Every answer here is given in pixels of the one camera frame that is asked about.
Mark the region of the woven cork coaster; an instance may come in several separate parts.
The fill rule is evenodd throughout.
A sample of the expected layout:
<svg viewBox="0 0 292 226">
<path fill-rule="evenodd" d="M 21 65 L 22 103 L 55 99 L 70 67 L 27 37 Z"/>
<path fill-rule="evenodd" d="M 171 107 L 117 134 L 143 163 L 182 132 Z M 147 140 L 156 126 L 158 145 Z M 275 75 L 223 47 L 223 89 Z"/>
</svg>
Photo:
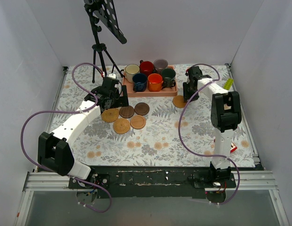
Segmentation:
<svg viewBox="0 0 292 226">
<path fill-rule="evenodd" d="M 125 134 L 130 130 L 128 119 L 119 118 L 113 123 L 113 129 L 117 134 Z"/>
<path fill-rule="evenodd" d="M 118 117 L 119 117 L 119 109 L 117 108 L 107 109 L 101 115 L 102 120 L 107 123 L 112 123 L 116 121 Z"/>
</svg>

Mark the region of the light wooden coaster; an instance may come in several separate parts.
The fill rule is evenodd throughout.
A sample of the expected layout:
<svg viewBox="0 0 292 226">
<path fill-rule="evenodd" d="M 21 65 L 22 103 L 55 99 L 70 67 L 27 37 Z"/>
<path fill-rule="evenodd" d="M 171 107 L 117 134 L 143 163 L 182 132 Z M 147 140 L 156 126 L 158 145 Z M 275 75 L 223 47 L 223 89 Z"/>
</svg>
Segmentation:
<svg viewBox="0 0 292 226">
<path fill-rule="evenodd" d="M 177 108 L 184 108 L 186 106 L 186 103 L 187 102 L 182 95 L 177 95 L 173 98 L 173 105 Z"/>
<path fill-rule="evenodd" d="M 141 115 L 135 115 L 131 118 L 130 125 L 134 129 L 142 129 L 146 125 L 146 119 Z"/>
</svg>

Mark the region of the dark blue mug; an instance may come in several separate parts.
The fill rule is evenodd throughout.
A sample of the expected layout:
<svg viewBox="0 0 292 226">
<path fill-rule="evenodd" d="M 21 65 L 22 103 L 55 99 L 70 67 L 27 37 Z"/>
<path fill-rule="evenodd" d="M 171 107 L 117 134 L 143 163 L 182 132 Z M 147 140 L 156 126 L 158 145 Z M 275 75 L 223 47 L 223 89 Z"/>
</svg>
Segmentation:
<svg viewBox="0 0 292 226">
<path fill-rule="evenodd" d="M 144 92 L 147 88 L 148 77 L 143 73 L 135 74 L 132 78 L 133 91 Z"/>
</svg>

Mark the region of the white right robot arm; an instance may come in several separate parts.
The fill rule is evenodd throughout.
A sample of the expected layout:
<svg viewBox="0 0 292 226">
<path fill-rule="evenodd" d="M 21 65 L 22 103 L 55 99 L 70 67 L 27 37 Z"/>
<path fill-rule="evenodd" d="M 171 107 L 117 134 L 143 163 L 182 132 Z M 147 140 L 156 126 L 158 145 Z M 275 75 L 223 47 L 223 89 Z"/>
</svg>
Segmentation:
<svg viewBox="0 0 292 226">
<path fill-rule="evenodd" d="M 183 83 L 183 98 L 189 104 L 199 98 L 202 92 L 211 100 L 211 123 L 215 131 L 214 155 L 210 162 L 208 173 L 209 184 L 219 187 L 231 174 L 230 150 L 234 131 L 242 121 L 239 93 L 228 91 L 213 79 L 204 75 L 199 68 L 200 64 L 191 66 L 186 70 L 187 81 Z"/>
</svg>

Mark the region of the dark wooden coaster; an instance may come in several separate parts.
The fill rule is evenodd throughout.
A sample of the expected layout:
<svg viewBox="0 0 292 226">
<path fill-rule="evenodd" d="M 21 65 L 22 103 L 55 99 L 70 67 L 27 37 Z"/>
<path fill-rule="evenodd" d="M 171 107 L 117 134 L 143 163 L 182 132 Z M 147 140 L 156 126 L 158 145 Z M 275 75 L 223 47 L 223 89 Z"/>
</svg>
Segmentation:
<svg viewBox="0 0 292 226">
<path fill-rule="evenodd" d="M 147 103 L 140 102 L 136 104 L 136 106 L 134 107 L 134 111 L 136 114 L 143 116 L 143 115 L 146 115 L 150 111 L 150 107 Z"/>
<path fill-rule="evenodd" d="M 119 110 L 119 115 L 123 118 L 131 118 L 134 115 L 135 111 L 132 106 L 124 106 Z"/>
</svg>

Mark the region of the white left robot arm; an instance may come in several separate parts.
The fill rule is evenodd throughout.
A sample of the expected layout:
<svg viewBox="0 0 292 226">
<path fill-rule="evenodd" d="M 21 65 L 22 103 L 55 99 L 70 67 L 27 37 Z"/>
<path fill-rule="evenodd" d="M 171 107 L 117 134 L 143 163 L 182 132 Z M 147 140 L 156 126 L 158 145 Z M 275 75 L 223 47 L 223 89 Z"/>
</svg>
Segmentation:
<svg viewBox="0 0 292 226">
<path fill-rule="evenodd" d="M 102 85 L 94 88 L 84 98 L 78 113 L 72 114 L 51 133 L 43 132 L 38 141 L 38 163 L 61 176 L 79 178 L 84 188 L 95 184 L 91 168 L 73 157 L 72 146 L 83 130 L 97 117 L 109 109 L 129 106 L 127 87 L 118 79 L 107 76 Z"/>
</svg>

